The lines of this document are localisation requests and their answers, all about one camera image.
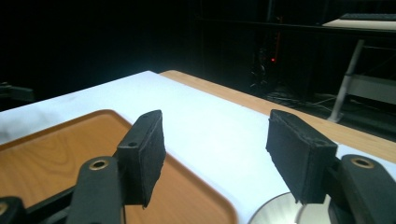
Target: wooden tray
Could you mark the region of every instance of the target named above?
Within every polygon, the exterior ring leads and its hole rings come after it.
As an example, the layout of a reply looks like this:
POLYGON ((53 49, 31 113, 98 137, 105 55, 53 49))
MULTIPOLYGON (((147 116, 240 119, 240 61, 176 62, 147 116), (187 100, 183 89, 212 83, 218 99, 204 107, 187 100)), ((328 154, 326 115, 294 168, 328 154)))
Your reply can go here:
MULTIPOLYGON (((101 110, 0 146, 0 197, 18 196, 29 207, 75 185, 80 165, 111 156, 131 124, 101 110)), ((236 223, 236 213, 182 164, 166 156, 145 210, 126 207, 129 223, 236 223)))

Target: metal screw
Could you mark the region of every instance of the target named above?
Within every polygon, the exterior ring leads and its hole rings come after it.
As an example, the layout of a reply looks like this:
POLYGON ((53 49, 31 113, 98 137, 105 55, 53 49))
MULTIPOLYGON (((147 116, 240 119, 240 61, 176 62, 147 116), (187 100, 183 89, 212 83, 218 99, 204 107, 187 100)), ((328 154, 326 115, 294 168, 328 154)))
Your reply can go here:
POLYGON ((8 209, 7 203, 0 203, 0 216, 2 216, 8 209))
POLYGON ((90 170, 94 170, 94 171, 102 170, 105 169, 107 166, 108 166, 108 161, 106 160, 93 161, 90 164, 90 170))
POLYGON ((353 164, 365 169, 373 169, 375 167, 371 161, 368 161, 361 157, 352 158, 350 159, 350 161, 352 161, 353 164))

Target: black foam pad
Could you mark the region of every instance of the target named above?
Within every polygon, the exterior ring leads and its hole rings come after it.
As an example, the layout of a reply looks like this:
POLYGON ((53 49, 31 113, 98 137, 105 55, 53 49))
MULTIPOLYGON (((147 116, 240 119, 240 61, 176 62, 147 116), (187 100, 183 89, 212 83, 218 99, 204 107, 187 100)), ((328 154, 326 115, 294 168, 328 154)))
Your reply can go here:
POLYGON ((272 110, 266 149, 296 201, 323 203, 324 170, 335 159, 337 145, 297 116, 272 110))

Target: white table surface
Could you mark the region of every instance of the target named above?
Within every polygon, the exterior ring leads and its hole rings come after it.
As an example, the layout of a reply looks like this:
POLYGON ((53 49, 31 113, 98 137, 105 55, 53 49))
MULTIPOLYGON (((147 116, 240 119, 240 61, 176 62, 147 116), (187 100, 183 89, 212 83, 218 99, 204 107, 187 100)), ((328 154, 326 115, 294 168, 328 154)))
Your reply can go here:
MULTIPOLYGON (((289 191, 265 149, 268 116, 152 72, 1 112, 0 144, 101 109, 131 123, 161 109, 167 153, 228 199, 239 223, 289 191)), ((339 145, 345 154, 376 159, 396 178, 392 162, 339 145)))

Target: black bracket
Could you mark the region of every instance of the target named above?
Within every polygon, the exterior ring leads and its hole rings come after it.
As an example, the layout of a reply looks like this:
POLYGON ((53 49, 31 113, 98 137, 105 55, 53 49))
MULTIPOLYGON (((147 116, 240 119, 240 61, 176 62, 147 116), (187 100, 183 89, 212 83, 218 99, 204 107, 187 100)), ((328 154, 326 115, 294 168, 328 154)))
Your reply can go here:
POLYGON ((332 224, 396 223, 396 183, 359 155, 335 157, 337 145, 297 116, 272 110, 267 150, 290 192, 303 204, 332 198, 332 224))
POLYGON ((0 198, 0 224, 125 223, 124 205, 149 205, 166 151, 163 113, 139 117, 113 157, 82 164, 77 184, 25 209, 18 197, 0 198))

